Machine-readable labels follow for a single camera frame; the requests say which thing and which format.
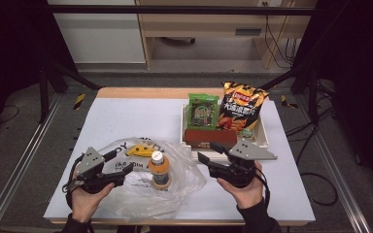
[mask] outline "transparent plastic bag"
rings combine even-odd
[[[170,185],[158,190],[153,187],[153,174],[148,169],[151,159],[147,155],[126,155],[136,146],[147,150],[161,150],[170,162]],[[164,219],[176,214],[183,200],[192,192],[201,189],[206,180],[192,160],[190,148],[157,140],[128,138],[115,141],[99,150],[101,154],[117,150],[116,158],[105,163],[103,173],[115,173],[129,163],[134,169],[126,175],[122,186],[114,188],[104,198],[100,207],[122,216],[130,222],[148,218]]]

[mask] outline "hand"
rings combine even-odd
[[[255,161],[254,163],[255,167],[262,171],[261,164],[258,161]],[[221,178],[218,178],[217,182],[225,191],[231,193],[240,209],[247,209],[262,201],[263,184],[258,178],[253,178],[250,184],[243,188],[235,187]]]
[[[108,196],[114,186],[113,183],[109,183],[100,192],[95,194],[87,193],[80,187],[72,191],[72,218],[82,223],[89,222],[99,203],[104,197]]]

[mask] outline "yellow and black tape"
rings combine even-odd
[[[298,109],[298,105],[297,104],[290,104],[288,101],[287,101],[287,97],[285,95],[281,95],[281,104],[283,106],[287,106],[287,107],[291,107],[293,109]]]
[[[83,103],[84,101],[84,98],[85,98],[85,95],[84,94],[80,94],[77,98],[77,102],[75,102],[75,106],[74,106],[74,110],[78,110],[81,106],[81,104]]]

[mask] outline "brown box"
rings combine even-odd
[[[186,129],[184,131],[184,142],[193,149],[209,149],[210,143],[219,143],[231,149],[237,141],[237,134],[233,130]]]

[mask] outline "black sleeve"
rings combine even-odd
[[[277,220],[266,212],[263,200],[247,209],[237,209],[245,221],[243,233],[282,233]]]
[[[68,220],[61,233],[86,233],[90,223],[81,223],[72,218],[72,214],[69,214]]]

